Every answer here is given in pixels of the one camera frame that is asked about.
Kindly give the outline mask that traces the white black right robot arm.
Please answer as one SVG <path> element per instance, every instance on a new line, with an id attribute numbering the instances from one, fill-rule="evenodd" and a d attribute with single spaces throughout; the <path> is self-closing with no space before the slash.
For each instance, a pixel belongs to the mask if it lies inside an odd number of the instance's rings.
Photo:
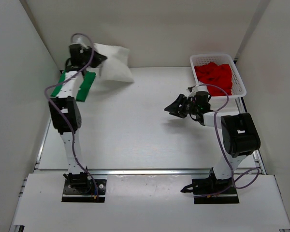
<path id="1" fill-rule="evenodd" d="M 205 179 L 193 181 L 181 189 L 182 193 L 192 192 L 198 197 L 211 197 L 236 189 L 234 172 L 239 164 L 261 146 L 261 141 L 249 113 L 221 116 L 210 105 L 211 95 L 206 91 L 186 97 L 180 94 L 165 111 L 170 115 L 190 118 L 206 127 L 215 129 L 222 152 L 221 160 L 210 170 Z"/>

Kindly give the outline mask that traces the green t shirt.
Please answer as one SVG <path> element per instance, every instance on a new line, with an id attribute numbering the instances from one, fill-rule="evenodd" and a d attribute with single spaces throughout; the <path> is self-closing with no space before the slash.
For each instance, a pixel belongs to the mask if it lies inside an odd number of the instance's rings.
<path id="1" fill-rule="evenodd" d="M 65 80 L 65 70 L 62 72 L 61 76 L 60 76 L 60 79 L 59 79 L 59 82 L 58 83 L 61 83 Z M 78 92 L 77 92 L 77 95 L 76 95 L 76 101 L 78 102 L 85 102 L 86 98 L 87 98 L 87 95 L 89 93 L 89 90 L 96 78 L 96 73 L 95 72 L 90 72 L 90 71 L 86 71 L 86 74 L 85 74 L 85 77 L 83 78 L 82 74 L 81 75 L 81 78 L 74 78 L 74 79 L 78 79 L 78 80 L 81 80 L 82 83 L 80 85 L 80 87 L 78 88 Z M 55 87 L 55 89 L 53 90 L 53 92 L 51 93 L 51 97 L 57 97 L 59 92 L 61 91 L 62 89 L 62 86 L 57 86 Z"/>

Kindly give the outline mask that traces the white t shirt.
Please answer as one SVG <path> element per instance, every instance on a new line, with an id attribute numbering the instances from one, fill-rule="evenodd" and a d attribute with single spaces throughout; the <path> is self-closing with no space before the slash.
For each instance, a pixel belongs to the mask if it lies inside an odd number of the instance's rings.
<path id="1" fill-rule="evenodd" d="M 107 57 L 99 66 L 99 78 L 103 81 L 133 83 L 128 67 L 130 50 L 122 46 L 94 43 L 95 51 Z"/>

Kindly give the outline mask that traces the red t shirt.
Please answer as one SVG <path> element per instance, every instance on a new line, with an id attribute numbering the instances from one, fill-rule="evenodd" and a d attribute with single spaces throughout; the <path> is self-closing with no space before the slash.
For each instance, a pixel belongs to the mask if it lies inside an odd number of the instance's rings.
<path id="1" fill-rule="evenodd" d="M 194 66 L 199 82 L 215 85 L 232 95 L 232 70 L 229 64 L 217 65 L 214 62 L 202 66 Z"/>

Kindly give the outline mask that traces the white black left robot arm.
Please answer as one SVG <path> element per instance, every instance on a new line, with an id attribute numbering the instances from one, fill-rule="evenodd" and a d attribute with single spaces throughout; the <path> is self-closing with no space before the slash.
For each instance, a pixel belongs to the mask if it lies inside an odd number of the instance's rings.
<path id="1" fill-rule="evenodd" d="M 63 79 L 56 84 L 59 90 L 49 98 L 49 109 L 54 128 L 64 143 L 68 171 L 64 174 L 68 185 L 81 194 L 97 195 L 97 184 L 82 162 L 79 130 L 82 125 L 77 95 L 82 84 L 92 81 L 87 68 L 96 68 L 107 59 L 91 46 L 73 43 L 66 61 Z"/>

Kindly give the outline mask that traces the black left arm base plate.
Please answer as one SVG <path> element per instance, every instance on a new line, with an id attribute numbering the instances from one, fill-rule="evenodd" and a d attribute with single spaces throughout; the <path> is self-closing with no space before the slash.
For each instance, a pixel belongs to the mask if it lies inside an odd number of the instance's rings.
<path id="1" fill-rule="evenodd" d="M 73 188 L 65 180 L 61 201 L 64 203 L 104 203 L 107 187 L 107 179 L 95 179 L 98 187 L 98 196 L 91 179 L 84 188 Z"/>

